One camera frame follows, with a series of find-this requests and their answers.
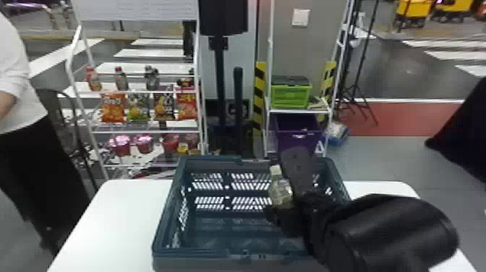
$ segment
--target yellow vehicle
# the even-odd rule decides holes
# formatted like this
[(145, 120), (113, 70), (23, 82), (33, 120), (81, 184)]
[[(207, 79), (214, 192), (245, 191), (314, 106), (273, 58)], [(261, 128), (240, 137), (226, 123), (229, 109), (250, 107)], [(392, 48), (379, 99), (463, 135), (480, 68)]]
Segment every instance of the yellow vehicle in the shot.
[(439, 22), (452, 22), (457, 19), (459, 22), (464, 22), (472, 2), (473, 0), (437, 0), (430, 19), (436, 19)]
[(416, 25), (425, 26), (425, 19), (429, 16), (433, 0), (400, 0), (396, 10), (395, 25), (402, 23), (402, 28)]

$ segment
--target black pants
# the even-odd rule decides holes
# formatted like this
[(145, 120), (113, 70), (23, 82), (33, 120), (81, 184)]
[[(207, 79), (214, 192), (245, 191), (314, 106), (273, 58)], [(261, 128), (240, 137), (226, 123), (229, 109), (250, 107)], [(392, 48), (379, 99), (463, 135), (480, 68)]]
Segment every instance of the black pants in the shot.
[(51, 121), (0, 135), (0, 189), (28, 216), (40, 232), (64, 235), (75, 226), (89, 204), (80, 175), (64, 152)]

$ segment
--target red chip bag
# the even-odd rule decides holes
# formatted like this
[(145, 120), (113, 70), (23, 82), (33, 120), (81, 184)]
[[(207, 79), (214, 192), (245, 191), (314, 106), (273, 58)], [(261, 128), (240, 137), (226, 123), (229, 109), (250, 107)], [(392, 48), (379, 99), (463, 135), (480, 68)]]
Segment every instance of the red chip bag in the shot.
[(102, 122), (122, 123), (125, 121), (125, 94), (103, 95)]
[(197, 119), (197, 104), (195, 93), (177, 93), (177, 108), (179, 115), (177, 120)]

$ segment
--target red floor mat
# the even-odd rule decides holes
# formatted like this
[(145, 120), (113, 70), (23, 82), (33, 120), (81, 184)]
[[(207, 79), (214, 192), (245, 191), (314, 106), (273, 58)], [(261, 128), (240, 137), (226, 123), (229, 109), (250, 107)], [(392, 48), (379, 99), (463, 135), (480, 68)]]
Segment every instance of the red floor mat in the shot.
[(447, 103), (370, 103), (379, 125), (354, 107), (341, 115), (353, 136), (433, 136), (449, 120), (460, 104)]

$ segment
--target power outlet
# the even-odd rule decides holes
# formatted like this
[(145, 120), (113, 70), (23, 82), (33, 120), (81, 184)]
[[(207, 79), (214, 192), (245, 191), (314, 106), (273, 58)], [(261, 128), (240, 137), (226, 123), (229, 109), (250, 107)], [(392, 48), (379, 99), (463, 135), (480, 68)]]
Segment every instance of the power outlet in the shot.
[(310, 9), (294, 9), (292, 25), (295, 27), (307, 27), (309, 25)]

